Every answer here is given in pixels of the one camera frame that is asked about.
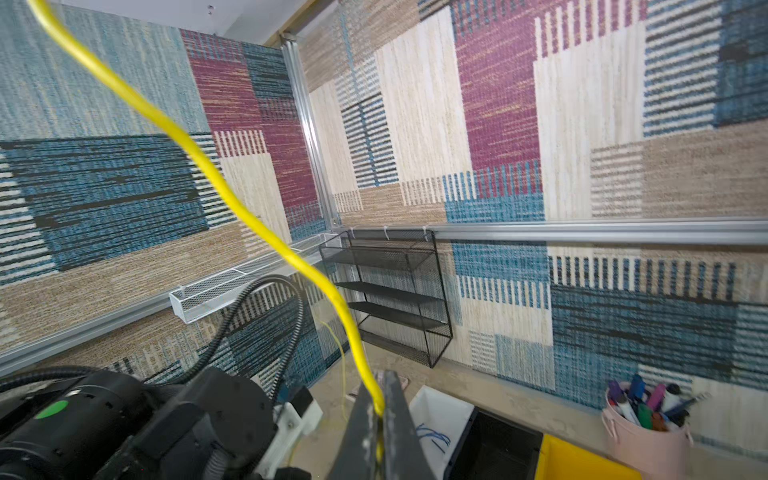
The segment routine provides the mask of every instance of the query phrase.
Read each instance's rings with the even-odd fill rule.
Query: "white wire basket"
[[[310,265],[322,261],[319,246],[334,238],[334,233],[319,233],[293,243],[291,249]],[[214,313],[235,301],[249,283],[265,275],[293,275],[296,269],[290,266],[274,251],[248,260],[238,266],[186,286],[180,286],[170,293],[170,304],[184,323],[193,323]]]

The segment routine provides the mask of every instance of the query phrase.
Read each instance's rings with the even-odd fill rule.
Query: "green dot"
[[[51,405],[45,407],[45,409],[42,412],[38,413],[35,418],[39,420],[39,419],[44,419],[46,417],[49,417],[51,415],[56,415],[61,410],[66,409],[67,405],[69,405],[69,402],[67,402],[66,400],[59,400],[58,402],[52,403]]]

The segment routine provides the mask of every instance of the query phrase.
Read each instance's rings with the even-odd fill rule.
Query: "pink bucket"
[[[622,382],[621,388],[629,388]],[[682,429],[656,432],[630,422],[608,403],[602,419],[611,437],[611,455],[619,462],[637,469],[644,480],[680,480],[685,478],[688,448],[694,443],[688,424]]]

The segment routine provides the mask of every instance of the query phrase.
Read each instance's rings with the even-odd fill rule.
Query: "metal shelf rack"
[[[363,341],[434,367],[453,338],[434,233],[345,231],[319,251]]]

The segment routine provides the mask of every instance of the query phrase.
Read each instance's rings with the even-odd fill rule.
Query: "marker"
[[[619,409],[621,410],[621,414],[624,416],[624,418],[634,423],[635,425],[640,426],[640,421],[637,420],[637,417],[632,411],[632,406],[630,406],[629,402],[627,401],[627,397],[623,393],[618,399],[616,399],[616,403],[619,405]]]
[[[687,410],[683,410],[681,413],[678,413],[674,417],[667,417],[666,415],[662,414],[662,416],[669,422],[673,423],[679,427],[685,425],[685,419],[689,416],[689,413]]]
[[[650,419],[653,414],[653,410],[644,403],[637,406],[637,419],[640,421],[640,426],[644,429],[652,430],[654,428],[654,424]]]
[[[661,411],[673,409],[680,403],[680,386],[676,383],[667,385],[667,392],[664,393],[664,401],[661,403]]]
[[[650,423],[651,425],[653,425],[654,430],[656,432],[669,431],[669,429],[667,428],[667,424],[664,423],[664,418],[661,416],[659,412],[654,412],[654,414],[650,416]]]
[[[650,398],[646,402],[646,405],[648,405],[648,408],[652,412],[656,412],[659,409],[659,405],[661,404],[661,401],[664,399],[664,392],[667,391],[667,386],[663,383],[660,383],[656,385],[656,389],[653,393],[650,394]]]
[[[672,409],[669,409],[666,412],[664,412],[664,414],[666,416],[668,416],[668,417],[677,416],[677,415],[681,414],[683,411],[685,411],[688,407],[693,405],[694,403],[700,402],[702,400],[706,400],[706,399],[710,398],[711,396],[712,395],[710,395],[709,393],[702,393],[700,395],[697,395],[697,396],[693,397],[690,400],[686,400],[685,402],[682,402],[680,405],[674,406]]]
[[[643,392],[645,392],[645,382],[643,382],[643,377],[635,373],[632,377],[632,383],[629,385],[629,394],[627,395],[627,399],[630,402],[642,400]]]
[[[619,382],[616,380],[611,380],[608,382],[608,398],[611,400],[616,401],[617,398],[619,398],[619,395],[623,395],[624,392],[621,391],[621,387],[619,386]]]

